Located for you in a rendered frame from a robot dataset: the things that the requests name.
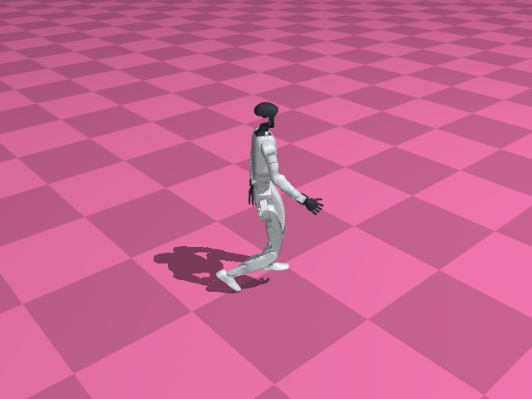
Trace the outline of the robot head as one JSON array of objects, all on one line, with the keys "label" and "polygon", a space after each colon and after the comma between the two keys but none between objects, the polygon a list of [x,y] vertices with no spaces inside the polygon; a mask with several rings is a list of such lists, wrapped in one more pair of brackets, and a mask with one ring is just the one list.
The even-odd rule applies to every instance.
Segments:
[{"label": "robot head", "polygon": [[[256,116],[269,118],[268,122],[260,124],[259,129],[254,132],[256,137],[264,136],[265,132],[267,132],[269,128],[274,128],[274,117],[278,113],[278,107],[270,102],[262,102],[256,105],[254,108],[254,113]],[[271,135],[269,131],[268,135]]]}]

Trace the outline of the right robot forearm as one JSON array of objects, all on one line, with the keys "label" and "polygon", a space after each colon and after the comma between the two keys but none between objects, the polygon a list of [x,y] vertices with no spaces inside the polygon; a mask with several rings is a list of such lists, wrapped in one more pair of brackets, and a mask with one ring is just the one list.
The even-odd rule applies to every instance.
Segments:
[{"label": "right robot forearm", "polygon": [[296,190],[283,175],[279,175],[276,179],[276,182],[282,192],[290,195],[294,200],[297,200],[302,204],[304,203],[306,197],[301,195],[300,192]]}]

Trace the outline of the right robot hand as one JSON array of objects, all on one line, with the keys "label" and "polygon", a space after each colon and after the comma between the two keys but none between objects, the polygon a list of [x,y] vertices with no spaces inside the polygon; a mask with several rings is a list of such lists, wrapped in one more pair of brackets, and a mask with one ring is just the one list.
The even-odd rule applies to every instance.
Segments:
[{"label": "right robot hand", "polygon": [[313,214],[316,215],[316,213],[315,213],[313,210],[315,210],[315,211],[317,211],[317,212],[319,213],[319,210],[317,210],[316,208],[322,210],[322,208],[318,207],[318,205],[320,205],[320,206],[323,207],[323,204],[319,204],[319,203],[317,202],[317,200],[322,200],[322,198],[319,198],[319,199],[313,199],[313,198],[310,198],[310,199],[309,199],[308,196],[306,196],[305,194],[301,193],[301,195],[305,196],[305,197],[306,197],[306,200],[304,201],[303,204],[300,203],[299,201],[298,201],[298,202],[299,202],[300,204],[302,204],[302,205],[306,205],[306,208],[307,208],[309,211],[311,211]]}]

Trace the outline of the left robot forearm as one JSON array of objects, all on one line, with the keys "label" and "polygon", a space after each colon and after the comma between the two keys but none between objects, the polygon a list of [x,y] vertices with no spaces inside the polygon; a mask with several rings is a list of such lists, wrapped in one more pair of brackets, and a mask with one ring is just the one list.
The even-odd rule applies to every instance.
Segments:
[{"label": "left robot forearm", "polygon": [[251,178],[251,185],[254,185],[254,183],[256,183],[256,181],[254,180],[254,176],[253,176],[253,171],[252,171],[252,161],[250,160],[250,163],[249,163],[249,167],[250,167],[250,178]]}]

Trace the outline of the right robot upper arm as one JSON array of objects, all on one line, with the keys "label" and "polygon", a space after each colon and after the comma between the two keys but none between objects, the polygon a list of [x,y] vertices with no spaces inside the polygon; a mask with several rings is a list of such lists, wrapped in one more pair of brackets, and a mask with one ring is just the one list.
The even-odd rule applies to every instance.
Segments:
[{"label": "right robot upper arm", "polygon": [[270,178],[274,185],[278,185],[276,179],[281,174],[278,173],[277,151],[274,143],[272,143],[270,140],[261,142],[261,151],[264,159],[266,160]]}]

